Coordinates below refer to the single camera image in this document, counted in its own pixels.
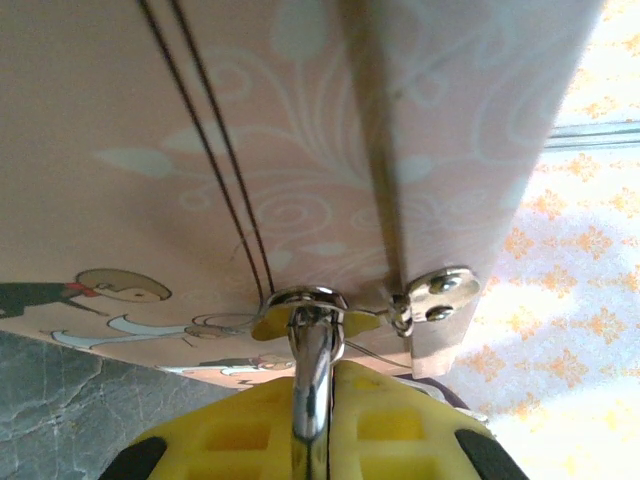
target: rivet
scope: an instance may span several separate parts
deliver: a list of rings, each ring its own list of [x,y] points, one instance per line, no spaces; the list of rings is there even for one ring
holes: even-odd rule
[[[433,307],[427,312],[427,322],[440,322],[454,312],[452,307]]]
[[[429,293],[435,295],[442,294],[453,290],[462,283],[462,277],[460,275],[442,275],[431,280],[429,287]]]

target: gray stone surface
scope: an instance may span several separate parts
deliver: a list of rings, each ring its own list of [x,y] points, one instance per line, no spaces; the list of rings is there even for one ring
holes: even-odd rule
[[[94,480],[146,429],[233,391],[0,332],[0,478]]]

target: black cable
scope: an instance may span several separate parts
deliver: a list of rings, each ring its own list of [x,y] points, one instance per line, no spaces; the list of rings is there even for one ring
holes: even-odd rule
[[[164,35],[162,34],[162,30],[160,29],[160,26],[158,25],[158,23],[156,22],[156,19],[153,15],[153,12],[151,11],[151,8],[149,7],[147,0],[138,0],[138,5],[140,5],[140,8],[142,10],[142,13],[145,17],[145,19],[147,20],[147,24],[149,25],[149,28],[151,29],[151,32],[153,33],[153,36],[156,40],[156,43],[158,44],[158,47],[160,47],[160,50],[162,52],[162,55],[164,56],[165,62],[167,64],[167,66],[169,67],[169,71],[171,72],[171,75],[173,77],[173,80],[176,84],[176,87],[178,88],[178,90],[180,91],[180,95],[182,96],[182,100],[185,104],[185,107],[187,108],[187,111],[189,112],[189,116],[191,117],[191,121],[193,122],[194,126],[196,127],[196,130],[198,131],[198,136],[200,137],[200,141],[202,142],[202,146],[205,149],[205,152],[207,154],[207,158],[209,159],[209,163],[211,165],[211,168],[213,169],[213,172],[216,176],[216,179],[218,180],[218,184],[220,185],[220,190],[222,191],[222,195],[224,196],[224,200],[227,204],[227,208],[229,209],[229,213],[231,214],[231,217],[233,219],[233,223],[235,224],[236,230],[238,232],[238,235],[240,236],[240,240],[242,241],[242,245],[244,247],[244,251],[247,254],[247,259],[249,260],[249,265],[251,266],[251,272],[253,273],[253,277],[256,281],[256,287],[258,288],[258,295],[260,297],[260,304],[262,305],[263,301],[264,301],[264,295],[262,293],[262,284],[260,283],[260,277],[258,275],[258,270],[256,269],[256,265],[255,262],[253,261],[253,257],[251,256],[251,251],[249,250],[249,245],[247,244],[247,240],[244,236],[244,233],[242,232],[242,226],[240,225],[240,220],[238,219],[238,215],[236,213],[236,211],[233,208],[232,202],[231,202],[231,197],[229,196],[229,192],[227,190],[226,185],[224,184],[224,179],[222,177],[222,173],[220,172],[220,169],[218,168],[218,164],[216,163],[216,159],[215,159],[215,155],[213,154],[213,150],[211,149],[211,146],[209,145],[209,141],[207,140],[207,136],[204,132],[204,129],[202,127],[202,124],[200,122],[200,119],[198,117],[198,114],[196,113],[195,107],[193,105],[193,102],[191,101],[191,98],[189,97],[189,93],[187,92],[186,86],[184,84],[184,81],[182,80],[182,77],[180,76],[180,72],[178,71],[178,67],[176,66],[175,60],[173,59],[173,56],[171,55],[171,52],[169,51],[169,47],[167,46],[167,42],[164,39]]]
[[[185,41],[187,42],[187,46],[189,47],[189,52],[193,57],[193,61],[195,62],[196,69],[198,70],[198,76],[200,77],[200,81],[204,86],[204,89],[207,93],[207,98],[209,100],[209,105],[211,106],[211,110],[213,111],[213,115],[215,116],[218,125],[220,126],[220,131],[222,133],[222,140],[224,141],[225,147],[229,152],[229,159],[231,160],[231,166],[233,167],[233,172],[238,179],[238,185],[240,186],[240,192],[242,193],[242,198],[244,200],[245,207],[247,209],[247,213],[249,215],[249,220],[251,222],[251,227],[256,235],[256,241],[258,243],[258,248],[260,249],[260,256],[262,257],[262,262],[264,264],[265,271],[267,273],[267,280],[269,282],[269,289],[271,293],[274,292],[273,286],[273,278],[271,276],[271,269],[269,268],[269,261],[267,260],[267,254],[264,250],[264,244],[262,243],[262,236],[260,235],[260,230],[258,229],[258,222],[256,221],[255,215],[253,213],[253,209],[251,208],[251,202],[249,200],[249,194],[247,193],[247,188],[242,178],[242,172],[240,171],[240,164],[238,163],[238,158],[236,153],[231,145],[231,137],[229,136],[229,132],[224,123],[224,119],[222,117],[222,111],[218,102],[216,101],[215,94],[213,93],[213,87],[211,84],[211,80],[209,79],[209,75],[207,73],[207,69],[202,61],[202,56],[198,51],[198,47],[196,46],[194,36],[191,32],[191,28],[189,23],[187,22],[186,15],[180,5],[179,0],[171,0],[171,7],[173,9],[173,13],[175,17],[178,19],[178,23],[180,24],[180,29],[182,30],[182,35],[184,36]]]

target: red bow tie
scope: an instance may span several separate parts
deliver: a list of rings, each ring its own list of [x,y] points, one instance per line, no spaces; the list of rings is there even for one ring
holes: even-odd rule
[[[65,287],[70,288],[71,290],[77,290],[85,297],[99,297],[100,294],[98,292],[94,292],[89,287],[82,285],[81,283],[65,283]]]

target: black cartoon clothing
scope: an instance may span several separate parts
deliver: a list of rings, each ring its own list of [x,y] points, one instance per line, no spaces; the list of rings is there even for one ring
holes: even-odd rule
[[[80,283],[0,283],[0,318],[19,317],[24,315],[26,307],[50,303],[64,303],[102,315],[102,312],[72,300],[79,296],[97,297],[99,295]]]
[[[201,362],[199,367],[259,367],[262,363],[260,357],[256,358],[223,358],[222,360],[213,360],[209,362]]]

